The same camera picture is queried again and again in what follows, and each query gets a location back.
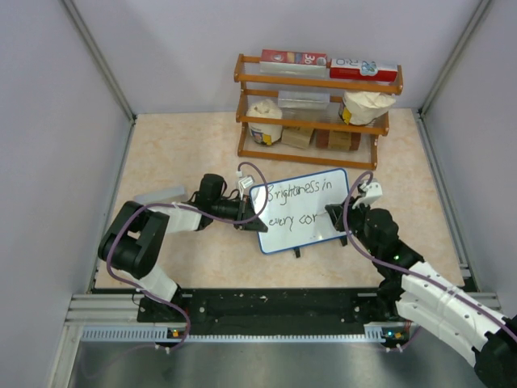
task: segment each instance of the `gray object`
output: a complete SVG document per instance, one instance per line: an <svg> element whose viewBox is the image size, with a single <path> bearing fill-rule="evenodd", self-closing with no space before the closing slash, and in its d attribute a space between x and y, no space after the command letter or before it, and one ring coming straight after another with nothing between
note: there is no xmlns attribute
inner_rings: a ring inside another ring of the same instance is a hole
<svg viewBox="0 0 517 388"><path fill-rule="evenodd" d="M460 355L423 332L402 354L362 344L186 344L169 356L139 349L95 380L95 373L135 344L81 343L69 388L484 388Z"/></svg>
<svg viewBox="0 0 517 388"><path fill-rule="evenodd" d="M182 184L173 188L164 188L156 192L148 192L134 197L134 200L142 205L153 203L170 204L172 202L184 202L188 200L187 189Z"/></svg>

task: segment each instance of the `small wooden box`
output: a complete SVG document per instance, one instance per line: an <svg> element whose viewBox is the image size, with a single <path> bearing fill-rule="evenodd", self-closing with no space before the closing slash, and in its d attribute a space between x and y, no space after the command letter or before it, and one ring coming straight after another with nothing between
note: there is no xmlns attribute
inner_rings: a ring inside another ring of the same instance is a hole
<svg viewBox="0 0 517 388"><path fill-rule="evenodd" d="M282 143L288 146L307 149L313 136L314 128L284 127Z"/></svg>
<svg viewBox="0 0 517 388"><path fill-rule="evenodd" d="M316 134L316 147L328 150L357 151L361 142L360 133L326 131L319 129Z"/></svg>

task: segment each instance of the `clear plastic container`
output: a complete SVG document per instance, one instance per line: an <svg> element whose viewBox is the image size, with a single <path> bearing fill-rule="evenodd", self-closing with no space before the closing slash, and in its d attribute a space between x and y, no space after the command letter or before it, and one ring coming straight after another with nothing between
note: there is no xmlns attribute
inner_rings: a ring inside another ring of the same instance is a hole
<svg viewBox="0 0 517 388"><path fill-rule="evenodd" d="M324 111L329 103L330 93L311 91L279 91L278 93L278 107L282 109Z"/></svg>

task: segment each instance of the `red box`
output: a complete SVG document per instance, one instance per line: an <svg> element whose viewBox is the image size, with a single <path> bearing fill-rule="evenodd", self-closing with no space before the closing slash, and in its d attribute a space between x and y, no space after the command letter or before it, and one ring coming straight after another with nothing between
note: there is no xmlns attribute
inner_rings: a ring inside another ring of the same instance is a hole
<svg viewBox="0 0 517 388"><path fill-rule="evenodd" d="M397 73L398 65L395 62L334 58L330 63L331 78L393 82Z"/></svg>
<svg viewBox="0 0 517 388"><path fill-rule="evenodd" d="M270 74L326 77L326 54L262 50L260 71Z"/></svg>
<svg viewBox="0 0 517 388"><path fill-rule="evenodd" d="M262 50L260 61L274 63L296 63L298 65L326 66L326 54Z"/></svg>

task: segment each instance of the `silver metal panel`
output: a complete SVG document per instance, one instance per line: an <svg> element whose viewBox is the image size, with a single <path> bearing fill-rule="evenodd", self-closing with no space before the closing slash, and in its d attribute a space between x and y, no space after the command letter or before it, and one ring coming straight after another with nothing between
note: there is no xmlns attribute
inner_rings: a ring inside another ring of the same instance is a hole
<svg viewBox="0 0 517 388"><path fill-rule="evenodd" d="M460 264L467 264L469 262L468 253L461 235L460 225L457 220L455 211L455 205L452 202L452 198L449 195L445 181L443 180L443 168L438 163L436 158L435 149L427 132L427 127L423 123L422 118L414 110L414 119L417 123L418 133L422 141L422 146L426 152L427 161L431 169L433 180L435 181L436 192L438 193L440 204L442 205L443 213L445 214L445 220L447 222L449 232L451 233L452 242L458 256Z"/></svg>
<svg viewBox="0 0 517 388"><path fill-rule="evenodd" d="M517 2L494 2L424 121L481 289L517 313ZM494 59L497 71L494 70Z"/></svg>
<svg viewBox="0 0 517 388"><path fill-rule="evenodd" d="M169 356L138 349L94 380L135 344L81 343L69 388L482 388L473 369L446 344L423 332L402 354L378 344L186 344Z"/></svg>
<svg viewBox="0 0 517 388"><path fill-rule="evenodd" d="M113 98L119 104L120 108L124 111L124 114L128 117L128 120L133 123L133 117L135 114L132 112L131 107L129 106L128 101L126 100L124 93L120 89L119 83L116 81L115 76L111 72L106 60L104 59L104 55L99 50L97 43L93 36L90 34L90 30L87 25L84 23L81 14L79 13L78 8L75 5L74 0L60 0L62 6L64 7L66 14L70 17L70 20L77 28L77 31L84 42L88 53L90 53L91 59L97 66L100 74L104 78L104 82L106 86L109 88L110 92L113 94Z"/></svg>
<svg viewBox="0 0 517 388"><path fill-rule="evenodd" d="M460 39L457 41L456 46L452 50L449 58L443 65L443 68L440 70L439 76L436 79L433 87L431 88L431 91L429 92L429 94L423 102L421 111L423 115L426 115L429 111L429 108L435 100L435 97L437 96L438 92L442 89L443 85L450 76L452 70L454 70L456 63L461 58L461 54L464 52L464 49L467 47L467 44L473 38L474 33L481 25L481 22L488 15L490 6L493 2L494 0L481 0L477 5L477 8L473 12L472 17L470 18L469 22L467 23L467 26L465 27L465 30L461 34Z"/></svg>

